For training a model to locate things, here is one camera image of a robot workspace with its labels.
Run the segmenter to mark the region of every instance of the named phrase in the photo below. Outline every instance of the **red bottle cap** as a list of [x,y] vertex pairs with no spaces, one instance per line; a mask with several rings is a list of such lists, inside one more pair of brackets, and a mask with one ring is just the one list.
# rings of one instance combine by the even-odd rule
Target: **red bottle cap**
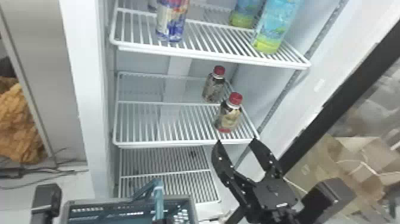
[[237,92],[232,92],[229,96],[229,102],[234,105],[240,105],[242,100],[243,96]]
[[225,68],[223,66],[215,66],[214,73],[219,76],[223,76],[225,74]]

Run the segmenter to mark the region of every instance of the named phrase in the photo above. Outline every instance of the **green bottle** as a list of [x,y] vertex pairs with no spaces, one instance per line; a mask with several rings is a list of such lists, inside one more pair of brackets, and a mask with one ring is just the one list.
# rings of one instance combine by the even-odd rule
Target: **green bottle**
[[235,9],[229,15],[231,26],[253,28],[255,16],[265,0],[237,0]]
[[255,49],[275,53],[288,32],[303,0],[268,0],[252,38]]

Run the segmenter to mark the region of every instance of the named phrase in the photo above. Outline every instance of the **cardboard box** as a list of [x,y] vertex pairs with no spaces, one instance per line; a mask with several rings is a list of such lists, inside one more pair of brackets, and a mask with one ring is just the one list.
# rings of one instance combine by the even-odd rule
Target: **cardboard box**
[[325,134],[286,177],[302,188],[293,187],[301,196],[319,181],[340,177],[357,194],[341,212],[347,215],[376,204],[387,186],[400,181],[400,156],[379,137]]

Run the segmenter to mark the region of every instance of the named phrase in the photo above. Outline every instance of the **glass door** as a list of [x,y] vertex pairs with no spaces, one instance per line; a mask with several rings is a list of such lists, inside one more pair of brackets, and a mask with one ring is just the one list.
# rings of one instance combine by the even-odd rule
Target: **glass door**
[[[393,52],[400,48],[389,49],[389,43],[398,45],[393,42],[394,36],[399,36],[395,29],[399,30],[398,24],[326,103],[330,111],[324,109],[321,113],[325,115],[316,118],[319,123],[310,125],[313,130],[305,130],[280,160],[299,198],[316,183],[337,177],[356,193],[327,223],[400,220],[400,59],[396,60],[400,53]],[[378,73],[385,63],[390,65],[379,68],[383,72]],[[358,93],[361,97],[357,100],[348,100]],[[310,140],[314,136],[318,136],[316,143]]]

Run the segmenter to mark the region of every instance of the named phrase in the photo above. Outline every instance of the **floor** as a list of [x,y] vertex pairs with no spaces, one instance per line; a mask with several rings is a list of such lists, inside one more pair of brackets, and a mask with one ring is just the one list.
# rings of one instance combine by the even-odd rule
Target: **floor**
[[[86,170],[86,166],[68,166],[62,169]],[[19,180],[0,180],[0,186],[9,187],[37,181],[51,177],[49,174],[31,174]],[[82,172],[76,175],[62,176],[53,180],[41,182],[57,183],[62,189],[62,204],[68,200],[94,198],[90,172]],[[36,185],[25,186],[19,189],[0,189],[0,223],[30,223],[30,208]]]

